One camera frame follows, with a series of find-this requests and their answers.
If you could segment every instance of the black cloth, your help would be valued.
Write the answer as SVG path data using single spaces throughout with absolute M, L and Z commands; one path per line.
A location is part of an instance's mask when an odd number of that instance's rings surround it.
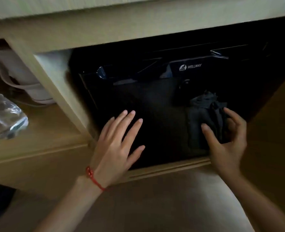
M 207 124 L 220 143 L 225 142 L 226 114 L 223 108 L 225 102 L 217 101 L 217 95 L 211 92 L 190 100 L 188 108 L 188 145 L 192 149 L 208 150 L 207 141 L 202 133 L 201 124 Z

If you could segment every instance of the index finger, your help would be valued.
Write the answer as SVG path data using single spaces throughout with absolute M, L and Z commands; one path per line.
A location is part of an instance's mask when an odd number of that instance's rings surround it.
M 236 124 L 236 136 L 235 138 L 246 138 L 247 136 L 247 122 L 237 113 L 228 109 L 227 107 L 224 108 L 224 112 L 231 117 L 231 119 Z

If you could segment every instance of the forearm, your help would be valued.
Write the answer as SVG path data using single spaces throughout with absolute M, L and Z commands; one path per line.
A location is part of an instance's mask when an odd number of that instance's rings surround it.
M 35 232 L 72 232 L 101 194 L 90 179 L 80 176 Z
M 268 232 L 285 232 L 285 214 L 241 174 L 225 179 L 244 209 Z

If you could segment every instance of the person's right hand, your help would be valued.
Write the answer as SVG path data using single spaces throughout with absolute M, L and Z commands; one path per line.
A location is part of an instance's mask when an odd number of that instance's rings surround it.
M 229 176 L 240 174 L 240 160 L 247 147 L 247 123 L 234 111 L 228 108 L 224 108 L 224 111 L 231 117 L 227 119 L 232 134 L 230 142 L 220 144 L 206 124 L 202 124 L 202 132 L 210 148 L 211 163 L 225 180 Z

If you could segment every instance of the plastic wrapper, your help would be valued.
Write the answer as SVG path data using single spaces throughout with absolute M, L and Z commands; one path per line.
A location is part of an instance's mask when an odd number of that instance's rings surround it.
M 11 139 L 28 126 L 28 117 L 13 102 L 0 94 L 0 139 Z

